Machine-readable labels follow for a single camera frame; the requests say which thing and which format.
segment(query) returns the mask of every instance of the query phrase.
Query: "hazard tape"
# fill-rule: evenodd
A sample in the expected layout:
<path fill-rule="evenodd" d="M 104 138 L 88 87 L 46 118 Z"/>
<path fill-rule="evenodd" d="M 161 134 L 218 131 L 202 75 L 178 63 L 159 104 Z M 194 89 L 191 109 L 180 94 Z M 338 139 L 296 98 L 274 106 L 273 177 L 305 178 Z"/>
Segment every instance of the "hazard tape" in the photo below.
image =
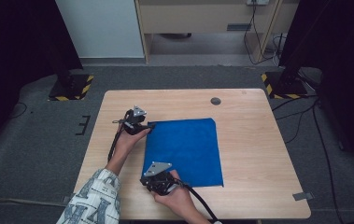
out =
<path fill-rule="evenodd" d="M 87 81 L 86 84 L 84 85 L 84 88 L 81 91 L 80 95 L 76 95 L 76 96 L 54 96 L 54 97 L 49 97 L 50 101 L 69 101 L 69 100 L 82 100 L 86 94 L 87 91 L 89 90 L 91 84 L 92 84 L 92 79 L 94 78 L 94 76 L 88 76 L 87 77 Z"/>
<path fill-rule="evenodd" d="M 270 84 L 266 74 L 262 74 L 262 81 L 270 99 L 297 99 L 307 97 L 306 94 L 274 94 L 272 85 Z"/>

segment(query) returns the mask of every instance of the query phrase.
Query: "patterned sleeve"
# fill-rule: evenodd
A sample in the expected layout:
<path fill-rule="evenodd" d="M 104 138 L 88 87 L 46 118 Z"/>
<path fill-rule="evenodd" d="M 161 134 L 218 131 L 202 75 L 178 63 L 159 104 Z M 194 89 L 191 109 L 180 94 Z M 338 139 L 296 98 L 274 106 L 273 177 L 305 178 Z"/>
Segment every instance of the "patterned sleeve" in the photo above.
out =
<path fill-rule="evenodd" d="M 60 216 L 61 223 L 119 223 L 120 199 L 118 177 L 101 169 L 71 199 Z"/>

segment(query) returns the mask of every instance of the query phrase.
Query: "human arm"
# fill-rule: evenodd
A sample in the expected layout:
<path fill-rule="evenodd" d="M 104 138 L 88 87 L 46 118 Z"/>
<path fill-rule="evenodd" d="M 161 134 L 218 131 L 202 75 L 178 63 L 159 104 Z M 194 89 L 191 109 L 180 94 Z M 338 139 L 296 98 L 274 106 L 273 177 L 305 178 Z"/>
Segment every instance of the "human arm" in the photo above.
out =
<path fill-rule="evenodd" d="M 120 216 L 120 181 L 118 175 L 136 142 L 147 135 L 144 130 L 136 135 L 125 131 L 115 146 L 113 157 L 105 169 L 100 169 L 86 182 L 68 203 L 59 223 L 118 223 Z"/>
<path fill-rule="evenodd" d="M 150 129 L 146 129 L 135 135 L 129 135 L 127 132 L 122 131 L 119 140 L 116 143 L 113 156 L 105 168 L 112 171 L 115 175 L 119 175 L 123 164 L 127 160 L 127 156 L 133 150 L 135 144 L 149 132 Z"/>
<path fill-rule="evenodd" d="M 177 171 L 173 170 L 170 174 L 179 179 Z M 187 189 L 182 187 L 176 187 L 168 195 L 161 196 L 156 192 L 151 192 L 156 203 L 161 203 L 167 206 L 172 212 L 177 216 L 182 217 L 185 221 L 190 224 L 206 224 L 210 223 L 201 214 L 196 206 L 194 205 L 191 195 Z"/>

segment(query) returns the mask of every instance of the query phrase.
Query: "power outlet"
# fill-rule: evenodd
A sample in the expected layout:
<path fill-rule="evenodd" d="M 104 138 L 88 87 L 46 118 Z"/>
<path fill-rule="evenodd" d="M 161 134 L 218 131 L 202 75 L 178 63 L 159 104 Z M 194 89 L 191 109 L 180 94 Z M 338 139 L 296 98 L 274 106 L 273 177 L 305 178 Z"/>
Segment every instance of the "power outlet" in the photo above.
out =
<path fill-rule="evenodd" d="M 270 0 L 247 0 L 247 5 L 249 6 L 266 6 L 269 5 Z"/>

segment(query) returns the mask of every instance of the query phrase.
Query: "black stand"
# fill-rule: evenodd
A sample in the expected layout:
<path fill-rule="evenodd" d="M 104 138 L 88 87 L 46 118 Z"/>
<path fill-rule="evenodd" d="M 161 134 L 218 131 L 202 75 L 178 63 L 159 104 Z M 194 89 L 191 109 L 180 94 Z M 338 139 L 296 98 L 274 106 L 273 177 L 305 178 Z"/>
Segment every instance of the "black stand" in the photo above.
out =
<path fill-rule="evenodd" d="M 304 84 L 299 79 L 283 82 L 283 73 L 280 72 L 266 72 L 267 82 L 266 86 L 271 87 L 271 91 L 268 92 L 270 98 L 290 98 L 288 96 L 296 95 L 298 97 L 306 96 Z"/>
<path fill-rule="evenodd" d="M 320 32 L 319 21 L 320 18 L 324 16 L 324 11 L 330 2 L 331 1 L 328 0 L 323 3 L 323 7 L 319 10 L 318 14 L 315 15 L 313 23 L 305 31 L 303 37 L 298 42 L 297 47 L 286 61 L 285 70 L 282 73 L 265 73 L 267 80 L 263 78 L 263 81 L 265 82 L 270 98 L 290 98 L 290 95 L 294 95 L 294 97 L 302 97 L 307 95 L 307 91 L 305 90 L 302 81 L 299 79 L 298 72 L 301 65 L 304 64 L 305 56 L 313 46 L 314 39 L 318 38 L 318 32 Z"/>
<path fill-rule="evenodd" d="M 30 7 L 28 1 L 14 0 L 14 2 L 18 6 L 21 16 L 33 30 L 38 45 L 42 48 L 50 67 L 57 75 L 57 81 L 50 91 L 49 100 L 65 101 L 83 99 L 90 87 L 92 76 L 71 75 L 64 64 L 60 51 L 54 44 L 54 39 L 49 35 L 47 30 L 49 27 L 45 26 L 43 21 L 36 17 L 35 11 Z"/>
<path fill-rule="evenodd" d="M 90 75 L 69 75 L 67 78 L 58 76 L 49 93 L 49 100 L 81 100 L 86 95 L 85 89 L 90 86 L 91 79 Z"/>

